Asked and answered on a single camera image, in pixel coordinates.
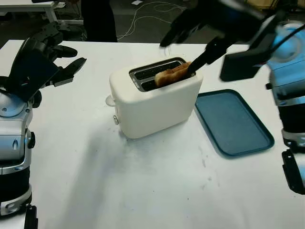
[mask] black pants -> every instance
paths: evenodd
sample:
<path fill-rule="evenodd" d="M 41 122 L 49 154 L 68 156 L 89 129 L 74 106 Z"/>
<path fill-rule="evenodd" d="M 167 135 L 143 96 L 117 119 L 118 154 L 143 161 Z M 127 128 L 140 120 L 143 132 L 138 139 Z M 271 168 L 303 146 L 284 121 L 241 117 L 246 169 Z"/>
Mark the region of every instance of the black pants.
<path fill-rule="evenodd" d="M 117 42 L 110 0 L 82 0 L 81 14 L 89 42 Z"/>

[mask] cable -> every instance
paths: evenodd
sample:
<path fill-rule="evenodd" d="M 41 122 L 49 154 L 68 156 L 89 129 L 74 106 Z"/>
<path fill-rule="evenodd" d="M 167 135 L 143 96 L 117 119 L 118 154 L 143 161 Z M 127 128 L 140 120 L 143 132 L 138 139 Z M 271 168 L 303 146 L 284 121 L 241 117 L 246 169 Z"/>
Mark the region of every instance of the cable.
<path fill-rule="evenodd" d="M 286 37 L 284 37 L 279 43 L 277 43 L 271 50 L 270 53 L 275 52 L 283 43 L 285 43 L 289 38 L 291 38 L 292 36 L 294 36 L 296 33 L 300 32 L 301 30 L 303 30 L 305 28 L 305 24 L 300 26 L 299 28 L 297 28 L 296 30 L 294 30 L 293 32 L 291 32 L 290 34 L 288 34 Z"/>
<path fill-rule="evenodd" d="M 157 12 L 162 12 L 162 13 L 167 13 L 169 11 L 172 11 L 174 9 L 180 9 L 181 12 L 183 11 L 183 9 L 185 9 L 184 7 L 173 7 L 173 8 L 170 8 L 169 10 L 157 10 L 157 7 L 159 6 L 168 6 L 167 4 L 162 4 L 162 5 L 157 5 L 157 6 L 154 6 L 154 10 L 157 11 Z"/>
<path fill-rule="evenodd" d="M 135 23 L 136 23 L 139 19 L 142 19 L 142 18 L 155 18 L 155 19 L 158 19 L 158 20 L 160 20 L 160 21 L 163 21 L 163 22 L 166 22 L 166 23 L 168 23 L 168 24 L 171 24 L 170 21 L 166 21 L 166 20 L 163 20 L 163 19 L 161 19 L 161 18 L 154 17 L 154 16 L 142 16 L 142 17 L 137 18 L 137 19 L 134 21 L 134 23 L 133 23 L 133 24 L 134 24 L 134 28 L 133 28 L 133 30 L 132 30 L 130 33 L 125 34 L 125 35 L 118 36 L 118 37 L 121 37 L 121 38 L 118 39 L 118 41 L 119 41 L 120 39 L 122 39 L 123 37 L 125 37 L 125 36 L 132 35 L 132 34 L 134 33 L 134 31 L 135 31 Z"/>
<path fill-rule="evenodd" d="M 143 7 L 146 6 L 146 5 L 155 4 L 155 3 L 161 3 L 162 5 L 171 5 L 171 6 L 174 6 L 174 8 L 180 8 L 181 10 L 186 9 L 185 7 L 182 7 L 182 6 L 173 4 L 173 3 L 169 3 L 169 2 L 163 2 L 163 1 L 154 1 L 154 2 L 146 3 L 146 4 L 142 5 L 142 6 L 140 6 L 140 7 L 134 12 L 133 20 L 132 20 L 132 23 L 131 23 L 131 25 L 130 25 L 129 30 L 128 30 L 124 35 L 119 35 L 119 36 L 117 36 L 117 37 L 120 37 L 120 38 L 118 39 L 118 41 L 121 40 L 121 39 L 123 39 L 123 38 L 126 37 L 126 36 L 129 36 L 129 35 L 133 34 L 133 32 L 135 31 L 135 21 L 138 20 L 138 19 L 147 18 L 147 17 L 148 17 L 148 18 L 156 18 L 156 19 L 159 19 L 159 20 L 164 21 L 164 22 L 166 22 L 166 23 L 171 23 L 171 22 L 169 22 L 169 21 L 165 21 L 165 20 L 163 20 L 163 19 L 161 19 L 161 18 L 157 18 L 157 17 L 154 17 L 154 16 L 143 16 L 143 17 L 140 17 L 140 18 L 137 18 L 137 19 L 136 19 L 137 12 L 138 12 L 141 8 L 143 8 Z"/>
<path fill-rule="evenodd" d="M 72 8 L 73 8 L 73 11 L 76 13 L 77 18 L 79 19 L 79 18 L 81 17 L 80 11 L 79 11 L 79 9 L 78 9 L 77 3 L 76 3 L 75 5 L 76 5 L 76 7 L 77 7 L 77 11 L 76 11 L 76 9 L 75 9 L 75 7 L 74 7 L 74 4 L 71 3 L 71 6 L 72 6 Z"/>
<path fill-rule="evenodd" d="M 78 19 L 81 18 L 81 11 L 80 8 L 78 7 L 78 3 L 76 4 L 77 12 L 78 12 Z"/>

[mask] white toaster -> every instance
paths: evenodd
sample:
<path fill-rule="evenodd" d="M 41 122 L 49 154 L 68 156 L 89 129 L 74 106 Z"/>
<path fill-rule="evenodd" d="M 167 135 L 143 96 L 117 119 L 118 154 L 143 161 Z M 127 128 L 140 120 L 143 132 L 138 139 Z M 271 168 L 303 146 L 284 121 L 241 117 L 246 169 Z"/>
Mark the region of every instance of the white toaster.
<path fill-rule="evenodd" d="M 203 77 L 191 77 L 156 88 L 154 77 L 185 60 L 170 58 L 145 66 L 131 66 L 110 76 L 115 123 L 128 138 L 139 138 L 186 120 L 194 108 Z"/>

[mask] table surface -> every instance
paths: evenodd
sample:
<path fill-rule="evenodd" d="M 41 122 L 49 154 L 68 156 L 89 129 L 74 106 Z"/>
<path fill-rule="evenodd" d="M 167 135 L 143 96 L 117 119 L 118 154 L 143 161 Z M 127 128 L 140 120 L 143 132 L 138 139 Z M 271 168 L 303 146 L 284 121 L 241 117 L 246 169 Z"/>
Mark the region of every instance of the table surface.
<path fill-rule="evenodd" d="M 0 50 L 8 75 L 22 41 Z M 292 192 L 282 170 L 277 107 L 265 90 L 269 70 L 250 80 L 219 80 L 222 59 L 199 70 L 201 92 L 234 89 L 275 138 L 262 153 L 236 159 L 214 150 L 193 112 L 188 121 L 129 140 L 105 104 L 109 75 L 124 66 L 164 58 L 158 44 L 64 42 L 88 58 L 72 83 L 41 90 L 31 131 L 36 135 L 30 183 L 40 229 L 304 229 L 305 199 Z M 205 45 L 173 45 L 193 60 Z M 229 52 L 245 50 L 234 45 Z M 59 59 L 67 66 L 73 59 Z M 22 224 L 22 216 L 15 222 Z"/>
<path fill-rule="evenodd" d="M 0 0 L 0 7 L 52 7 L 53 1 L 33 3 L 32 0 Z"/>

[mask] blue tray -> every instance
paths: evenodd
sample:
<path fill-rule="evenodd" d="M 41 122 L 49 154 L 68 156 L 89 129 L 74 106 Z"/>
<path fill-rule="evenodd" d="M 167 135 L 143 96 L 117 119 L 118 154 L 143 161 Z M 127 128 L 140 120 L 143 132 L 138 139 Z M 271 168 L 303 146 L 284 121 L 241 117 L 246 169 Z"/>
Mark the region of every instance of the blue tray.
<path fill-rule="evenodd" d="M 275 140 L 234 90 L 201 93 L 195 106 L 220 152 L 238 156 L 271 148 Z"/>

